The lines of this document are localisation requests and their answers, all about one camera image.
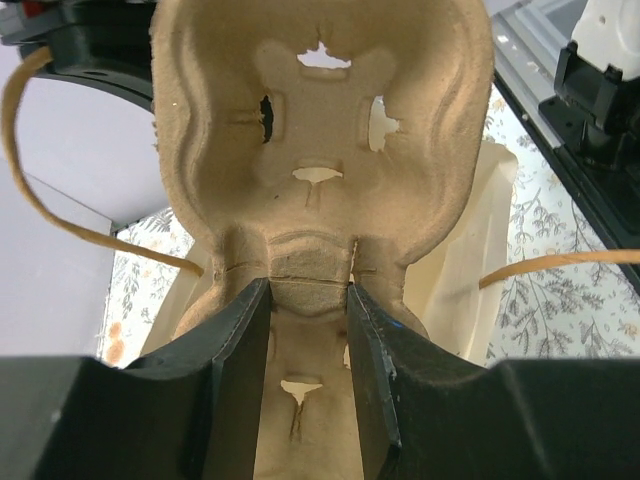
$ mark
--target floral tablecloth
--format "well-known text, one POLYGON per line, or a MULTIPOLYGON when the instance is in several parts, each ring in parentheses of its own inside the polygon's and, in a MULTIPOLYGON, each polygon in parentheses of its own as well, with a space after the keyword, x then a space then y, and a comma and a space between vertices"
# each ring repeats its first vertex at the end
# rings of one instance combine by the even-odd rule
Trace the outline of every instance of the floral tablecloth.
MULTIPOLYGON (((519 161, 509 263, 604 248, 495 89, 485 140, 505 144, 519 161)), ((119 238, 179 256, 193 244, 170 209, 122 231, 119 238)), ((175 268, 116 253, 99 356, 118 366, 137 357, 176 275, 175 268)), ((487 364, 505 357, 637 355, 639 333, 640 298, 618 267, 587 264, 551 269, 505 282, 487 364)))

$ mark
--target white surface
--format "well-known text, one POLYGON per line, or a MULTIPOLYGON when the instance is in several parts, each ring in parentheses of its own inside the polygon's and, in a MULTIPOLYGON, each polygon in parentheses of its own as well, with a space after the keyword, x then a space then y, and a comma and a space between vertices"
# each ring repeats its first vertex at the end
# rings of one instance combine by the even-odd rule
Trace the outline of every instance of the white surface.
MULTIPOLYGON (((0 85, 18 63, 0 46, 0 85)), ((32 80, 18 124, 25 171, 116 224, 138 220, 168 205, 152 120, 98 90, 32 80)))
MULTIPOLYGON (((109 232, 108 219, 37 180, 29 181, 58 215, 109 232)), ((77 239, 42 219, 14 186, 3 157, 0 192, 0 355, 94 355, 113 251, 77 239)))
POLYGON ((623 80, 640 76, 640 0, 589 0, 573 31, 578 55, 604 72, 609 65, 623 80))

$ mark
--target cardboard cutout hole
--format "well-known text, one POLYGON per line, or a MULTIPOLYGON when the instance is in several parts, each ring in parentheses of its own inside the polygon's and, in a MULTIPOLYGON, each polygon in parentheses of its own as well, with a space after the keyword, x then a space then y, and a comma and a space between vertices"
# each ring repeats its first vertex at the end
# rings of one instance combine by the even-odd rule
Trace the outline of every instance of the cardboard cutout hole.
POLYGON ((269 143, 273 136, 273 107, 268 95, 265 95, 260 102, 260 113, 262 114, 260 123, 264 129, 264 141, 262 143, 269 143))
POLYGON ((298 168, 291 172, 291 174, 298 180, 306 180, 313 184, 324 182, 325 180, 329 180, 334 177, 344 178, 344 174, 342 172, 326 167, 298 168))
POLYGON ((322 42, 318 43, 317 50, 307 50, 307 53, 301 53, 297 57, 298 61, 306 67, 328 68, 330 70, 351 67, 351 60, 345 62, 339 58, 332 57, 327 53, 327 47, 322 42))
POLYGON ((317 390, 322 387, 321 383, 297 383, 297 382, 288 382, 287 380, 282 380, 280 382, 280 386, 282 389, 293 395, 293 398, 296 399, 298 405, 302 405, 304 402, 304 397, 307 393, 312 392, 313 390, 317 390))
POLYGON ((369 148, 373 152, 381 152, 386 144, 386 135, 397 132, 400 129, 400 122, 387 117, 384 108, 384 98, 376 97, 371 104, 371 114, 369 115, 369 148))

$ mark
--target red object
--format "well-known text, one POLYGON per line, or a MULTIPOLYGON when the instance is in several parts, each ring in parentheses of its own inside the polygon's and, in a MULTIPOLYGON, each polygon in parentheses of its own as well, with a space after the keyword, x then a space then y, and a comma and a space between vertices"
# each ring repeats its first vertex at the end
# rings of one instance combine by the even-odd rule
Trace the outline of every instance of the red object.
POLYGON ((37 17, 41 13, 46 12, 51 4, 24 1, 22 2, 22 10, 27 18, 37 17))

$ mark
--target tan rubber band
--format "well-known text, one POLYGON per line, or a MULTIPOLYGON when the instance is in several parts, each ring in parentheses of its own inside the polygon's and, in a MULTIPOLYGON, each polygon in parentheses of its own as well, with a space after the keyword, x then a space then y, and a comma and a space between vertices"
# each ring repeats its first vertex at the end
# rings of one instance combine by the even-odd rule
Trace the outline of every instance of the tan rubber band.
POLYGON ((507 265, 480 280, 480 289, 514 275, 547 270, 549 268, 564 267, 577 263, 640 263, 640 250, 608 250, 604 252, 566 253, 562 255, 547 255, 544 257, 523 260, 507 265))
POLYGON ((43 47, 24 59, 24 62, 19 65, 15 71, 9 77, 4 92, 2 95, 2 145, 4 146, 7 160, 9 161, 9 167, 11 168, 11 175, 18 187, 18 190, 24 195, 29 203, 40 214, 53 225, 66 230, 73 235, 80 237, 83 240, 100 245, 103 247, 113 248, 115 250, 121 250, 127 253, 133 253, 134 255, 140 255, 142 257, 150 258, 157 262, 165 263, 173 267, 182 268, 195 273, 198 276, 202 276, 204 270, 199 265, 193 262, 184 260, 182 258, 174 257, 172 255, 165 255, 163 253, 154 252, 148 248, 132 245, 122 240, 118 240, 115 237, 104 235, 102 233, 95 232, 88 228, 81 227, 75 223, 68 222, 62 218, 56 216, 50 212, 42 201, 37 197, 31 186, 25 178, 22 171, 22 165, 20 162, 20 156, 18 154, 18 146, 16 143, 16 117, 18 115, 18 108, 22 101, 22 95, 24 94, 25 87, 29 80, 36 74, 38 70, 44 67, 47 63, 52 61, 51 51, 48 47, 43 47))

